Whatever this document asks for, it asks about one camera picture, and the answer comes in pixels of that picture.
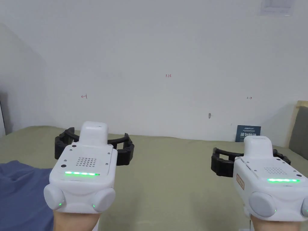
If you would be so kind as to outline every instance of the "gray cushion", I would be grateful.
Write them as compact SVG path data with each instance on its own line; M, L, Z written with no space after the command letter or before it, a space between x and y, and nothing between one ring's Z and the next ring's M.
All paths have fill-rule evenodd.
M289 149L308 160L308 107L298 110Z

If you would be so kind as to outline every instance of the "blue cloth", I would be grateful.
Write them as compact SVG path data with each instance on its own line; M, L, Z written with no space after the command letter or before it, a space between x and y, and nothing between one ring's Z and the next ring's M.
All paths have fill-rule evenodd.
M43 192L50 172L16 160L0 164L0 231L53 230Z

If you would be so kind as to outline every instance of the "orange label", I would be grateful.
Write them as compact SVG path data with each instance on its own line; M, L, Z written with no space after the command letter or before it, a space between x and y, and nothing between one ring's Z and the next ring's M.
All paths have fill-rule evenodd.
M242 187L242 189L244 190L245 188L245 183L242 180L242 178L240 178L240 176L238 174L236 174L236 181L238 182L238 184Z

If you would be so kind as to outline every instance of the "round button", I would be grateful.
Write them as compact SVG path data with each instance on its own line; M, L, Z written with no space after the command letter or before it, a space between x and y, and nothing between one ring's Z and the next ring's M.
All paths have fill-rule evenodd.
M304 217L308 217L308 197L306 197L303 201L302 214Z
M115 197L116 193L113 188L97 192L91 200L93 209L98 213L106 211L112 205Z
M44 198L49 208L59 209L65 202L65 197L61 189L48 184L44 188Z
M261 217L271 217L277 209L274 199L263 192L253 192L249 197L249 205Z

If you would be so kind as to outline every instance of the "white handheld controller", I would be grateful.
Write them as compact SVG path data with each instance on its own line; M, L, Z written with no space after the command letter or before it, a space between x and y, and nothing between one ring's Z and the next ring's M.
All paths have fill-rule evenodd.
M85 122L79 142L66 146L44 189L47 205L64 213L101 213L113 203L118 152L104 123Z
M246 215L267 221L308 220L308 180L273 157L265 136L247 136L244 156L235 158L233 181Z

